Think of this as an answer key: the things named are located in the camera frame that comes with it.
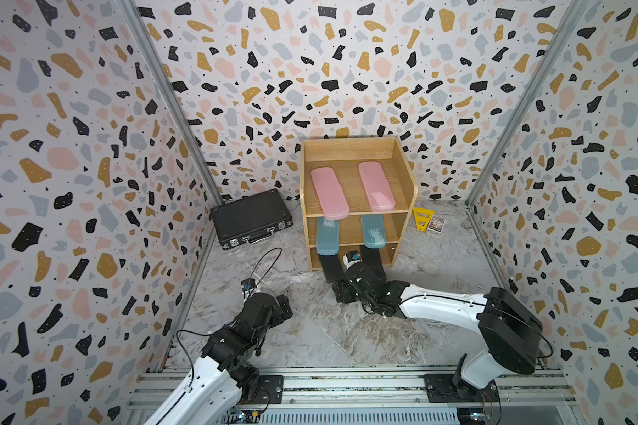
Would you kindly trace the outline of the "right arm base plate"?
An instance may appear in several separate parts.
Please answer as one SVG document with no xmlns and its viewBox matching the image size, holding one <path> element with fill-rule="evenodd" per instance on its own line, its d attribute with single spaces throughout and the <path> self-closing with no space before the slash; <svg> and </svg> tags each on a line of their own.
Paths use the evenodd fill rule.
<svg viewBox="0 0 638 425">
<path fill-rule="evenodd" d="M 457 374 L 429 374 L 423 377 L 429 403 L 480 403 L 498 402 L 496 383 L 477 389 Z"/>
</svg>

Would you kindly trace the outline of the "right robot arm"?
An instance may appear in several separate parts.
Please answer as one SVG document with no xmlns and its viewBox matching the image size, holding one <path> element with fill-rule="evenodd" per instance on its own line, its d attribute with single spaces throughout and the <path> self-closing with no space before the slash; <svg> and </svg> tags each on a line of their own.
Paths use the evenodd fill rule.
<svg viewBox="0 0 638 425">
<path fill-rule="evenodd" d="M 536 370 L 542 323 L 504 288 L 493 287 L 487 294 L 428 290 L 389 281 L 383 269 L 361 260 L 349 263 L 331 287 L 339 303 L 359 302 L 372 315 L 441 322 L 482 337 L 484 346 L 473 355 L 464 354 L 453 375 L 428 384 L 433 398 L 494 401 L 496 378 L 508 373 L 533 375 Z"/>
</svg>

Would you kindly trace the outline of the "black pencil case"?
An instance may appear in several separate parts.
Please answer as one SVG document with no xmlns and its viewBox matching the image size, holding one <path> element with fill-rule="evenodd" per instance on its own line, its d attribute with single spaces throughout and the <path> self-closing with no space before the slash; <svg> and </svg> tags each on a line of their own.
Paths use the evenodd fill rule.
<svg viewBox="0 0 638 425">
<path fill-rule="evenodd" d="M 320 255 L 319 260 L 327 283 L 336 283 L 345 279 L 343 264 L 338 254 Z"/>
<path fill-rule="evenodd" d="M 368 267 L 383 269 L 383 262 L 379 249 L 371 249 L 365 245 L 360 246 L 360 254 L 362 262 Z"/>
</svg>

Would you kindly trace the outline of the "teal pencil case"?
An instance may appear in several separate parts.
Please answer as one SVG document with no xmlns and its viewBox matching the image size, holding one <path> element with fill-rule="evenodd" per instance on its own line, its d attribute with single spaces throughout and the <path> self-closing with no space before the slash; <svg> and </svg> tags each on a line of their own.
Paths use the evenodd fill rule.
<svg viewBox="0 0 638 425">
<path fill-rule="evenodd" d="M 363 229 L 363 245 L 369 249 L 381 249 L 387 244 L 386 227 L 381 214 L 365 214 L 361 216 Z"/>
<path fill-rule="evenodd" d="M 324 217 L 317 219 L 317 254 L 334 256 L 340 250 L 340 222 Z"/>
</svg>

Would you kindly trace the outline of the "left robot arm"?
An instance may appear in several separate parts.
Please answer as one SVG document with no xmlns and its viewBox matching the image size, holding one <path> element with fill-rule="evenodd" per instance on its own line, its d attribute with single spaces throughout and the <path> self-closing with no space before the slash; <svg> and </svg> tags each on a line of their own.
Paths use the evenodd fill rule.
<svg viewBox="0 0 638 425">
<path fill-rule="evenodd" d="M 260 370 L 250 363 L 262 353 L 270 329 L 292 318 L 288 297 L 257 292 L 235 320 L 207 338 L 200 357 L 149 424 L 216 424 L 241 403 L 272 403 L 272 391 L 261 383 Z"/>
</svg>

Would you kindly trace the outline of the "pink pencil case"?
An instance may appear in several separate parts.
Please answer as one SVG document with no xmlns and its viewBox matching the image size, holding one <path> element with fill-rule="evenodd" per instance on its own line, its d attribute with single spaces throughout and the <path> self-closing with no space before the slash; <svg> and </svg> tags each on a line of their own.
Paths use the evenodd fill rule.
<svg viewBox="0 0 638 425">
<path fill-rule="evenodd" d="M 366 161 L 360 163 L 358 169 L 370 209 L 377 213 L 393 211 L 396 202 L 382 165 Z"/>
<path fill-rule="evenodd" d="M 325 219 L 339 221 L 347 218 L 350 207 L 338 177 L 332 168 L 315 168 L 310 172 Z"/>
</svg>

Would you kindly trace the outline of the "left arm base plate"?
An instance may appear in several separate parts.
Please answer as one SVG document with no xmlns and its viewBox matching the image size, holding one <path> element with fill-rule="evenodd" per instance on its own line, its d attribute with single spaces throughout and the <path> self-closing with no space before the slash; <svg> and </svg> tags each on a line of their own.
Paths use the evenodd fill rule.
<svg viewBox="0 0 638 425">
<path fill-rule="evenodd" d="M 275 406 L 282 403 L 285 377 L 283 375 L 260 375 L 243 391 L 242 405 Z"/>
</svg>

